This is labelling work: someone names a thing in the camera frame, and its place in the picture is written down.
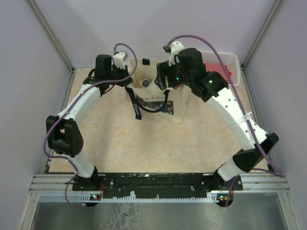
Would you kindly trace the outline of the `beige canvas tote bag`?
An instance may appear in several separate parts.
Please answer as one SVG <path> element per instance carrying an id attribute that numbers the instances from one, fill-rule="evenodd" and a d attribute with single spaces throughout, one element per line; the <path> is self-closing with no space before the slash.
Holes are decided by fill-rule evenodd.
<path id="1" fill-rule="evenodd" d="M 168 94 L 154 95 L 149 89 L 142 88 L 142 81 L 148 80 L 150 83 L 156 77 L 156 64 L 149 59 L 139 59 L 130 61 L 130 66 L 136 71 L 132 76 L 133 83 L 129 84 L 125 90 L 127 98 L 130 99 L 135 111 L 135 118 L 141 120 L 141 111 L 149 112 L 153 115 L 175 121 L 183 122 L 183 118 L 188 108 L 191 90 L 187 86 L 180 86 L 170 90 Z"/>

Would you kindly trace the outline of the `beige bottle cream cap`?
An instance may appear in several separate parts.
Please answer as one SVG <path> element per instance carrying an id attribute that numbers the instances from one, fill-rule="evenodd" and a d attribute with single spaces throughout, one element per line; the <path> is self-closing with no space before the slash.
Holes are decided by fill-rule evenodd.
<path id="1" fill-rule="evenodd" d="M 150 91 L 154 95 L 163 94 L 167 90 L 167 76 L 157 75 L 150 83 Z"/>

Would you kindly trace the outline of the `white bottle dark cap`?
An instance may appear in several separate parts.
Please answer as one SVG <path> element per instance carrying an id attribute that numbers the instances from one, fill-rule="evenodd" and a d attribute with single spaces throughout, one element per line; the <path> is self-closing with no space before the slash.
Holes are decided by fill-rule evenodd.
<path id="1" fill-rule="evenodd" d="M 142 81 L 142 88 L 143 89 L 149 89 L 150 87 L 150 82 L 148 80 L 143 80 Z"/>

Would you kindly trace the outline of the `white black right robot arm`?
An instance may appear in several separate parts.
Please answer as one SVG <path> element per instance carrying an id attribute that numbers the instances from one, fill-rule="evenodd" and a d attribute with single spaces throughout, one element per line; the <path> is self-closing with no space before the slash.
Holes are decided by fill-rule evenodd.
<path id="1" fill-rule="evenodd" d="M 224 190 L 231 184 L 231 179 L 253 170 L 278 142 L 275 133 L 267 133 L 250 115 L 242 112 L 229 82 L 219 72 L 206 69 L 197 49 L 184 48 L 176 52 L 168 61 L 158 63 L 156 70 L 154 83 L 158 89 L 188 86 L 194 95 L 220 115 L 238 139 L 241 150 L 215 171 L 217 188 Z"/>

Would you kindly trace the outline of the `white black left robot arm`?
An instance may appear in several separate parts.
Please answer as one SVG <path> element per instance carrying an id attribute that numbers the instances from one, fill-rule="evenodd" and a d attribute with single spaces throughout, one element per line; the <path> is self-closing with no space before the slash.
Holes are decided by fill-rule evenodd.
<path id="1" fill-rule="evenodd" d="M 79 124 L 110 86 L 126 86 L 132 82 L 125 64 L 127 58 L 128 54 L 123 51 L 115 52 L 113 56 L 98 55 L 95 68 L 89 72 L 75 98 L 58 115 L 46 119 L 47 145 L 73 165 L 75 191 L 97 190 L 101 186 L 97 168 L 83 151 Z"/>

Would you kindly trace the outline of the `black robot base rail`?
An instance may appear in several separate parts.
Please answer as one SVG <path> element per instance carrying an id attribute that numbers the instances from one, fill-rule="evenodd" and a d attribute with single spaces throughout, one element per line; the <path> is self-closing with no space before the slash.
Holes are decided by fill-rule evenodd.
<path id="1" fill-rule="evenodd" d="M 241 191 L 241 177 L 228 181 L 214 173 L 95 173 L 90 178 L 79 176 L 73 191 L 98 191 L 104 198 L 122 198 L 134 192 L 137 198 L 206 198 L 212 191 Z"/>

